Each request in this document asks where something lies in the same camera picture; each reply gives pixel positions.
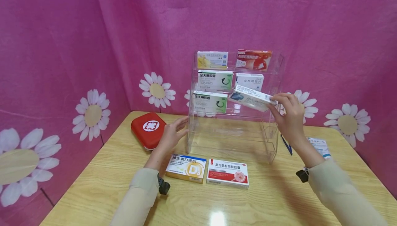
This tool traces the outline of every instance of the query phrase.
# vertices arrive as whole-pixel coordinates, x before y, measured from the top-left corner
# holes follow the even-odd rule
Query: daisy print
[[[18,132],[11,128],[0,132],[0,203],[13,205],[21,196],[30,197],[37,192],[37,182],[49,181],[48,171],[59,164],[53,158],[60,149],[57,135],[43,137],[43,129],[34,129],[21,141]]]
[[[333,109],[326,118],[329,120],[324,125],[338,130],[353,148],[356,147],[356,139],[363,142],[364,134],[370,131],[367,124],[371,117],[365,109],[358,111],[355,104],[343,104],[342,110]]]
[[[149,98],[149,104],[154,104],[157,108],[171,106],[170,101],[175,100],[175,91],[170,89],[171,84],[163,83],[163,77],[157,76],[155,72],[152,75],[144,74],[144,77],[139,88],[143,90],[142,96]]]
[[[95,137],[97,138],[101,130],[105,130],[109,124],[110,110],[109,100],[106,99],[106,94],[99,95],[97,89],[89,90],[87,98],[83,97],[80,103],[76,105],[76,111],[79,113],[73,119],[75,125],[72,129],[73,134],[80,133],[80,140],[89,138],[91,142]]]
[[[186,91],[185,99],[188,100],[188,102],[186,103],[186,105],[189,107],[189,106],[190,106],[190,89]],[[201,116],[201,117],[207,116],[207,117],[209,117],[209,118],[216,116],[216,113],[203,112],[203,111],[194,112],[194,114],[197,114],[198,116]]]
[[[303,117],[303,124],[306,123],[306,119],[314,118],[314,114],[318,113],[318,108],[313,106],[317,100],[316,99],[308,99],[310,93],[304,92],[302,90],[296,90],[294,95],[298,98],[299,104],[305,108],[305,116]],[[285,114],[285,108],[283,105],[280,106],[280,113],[282,115]]]

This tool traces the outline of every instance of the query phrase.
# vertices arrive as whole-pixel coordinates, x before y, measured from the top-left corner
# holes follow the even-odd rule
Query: beige sleeve
[[[139,169],[133,177],[120,206],[110,222],[111,226],[142,226],[159,192],[159,172]]]
[[[385,219],[332,159],[309,169],[309,184],[342,226],[384,226]]]

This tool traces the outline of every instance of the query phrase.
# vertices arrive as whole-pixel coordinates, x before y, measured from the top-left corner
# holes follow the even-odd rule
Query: pink curtain
[[[0,179],[0,225],[38,225],[129,111],[186,114],[197,50],[281,51],[305,124],[338,130],[397,196],[396,12],[397,0],[0,0],[0,166],[36,165]]]

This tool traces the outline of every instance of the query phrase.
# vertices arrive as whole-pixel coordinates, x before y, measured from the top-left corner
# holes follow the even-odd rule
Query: clear acrylic shelf
[[[229,52],[227,71],[233,72],[232,88],[235,86],[236,73],[251,73],[263,74],[262,93],[273,95],[281,91],[285,69],[285,60],[281,54],[273,52],[266,72],[236,68],[236,58],[237,52]],[[198,70],[195,54],[189,106],[190,132],[186,152],[207,158],[272,163],[277,153],[278,129],[270,111],[257,111],[232,101],[227,102],[226,113],[195,111],[193,91],[198,90]],[[211,92],[230,95],[232,91]]]

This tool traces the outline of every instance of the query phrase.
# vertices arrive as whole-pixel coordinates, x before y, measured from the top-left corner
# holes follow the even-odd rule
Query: green and white medicine box
[[[193,109],[197,113],[226,113],[227,94],[194,91],[193,103]]]
[[[204,91],[232,90],[233,72],[199,70],[197,87]]]

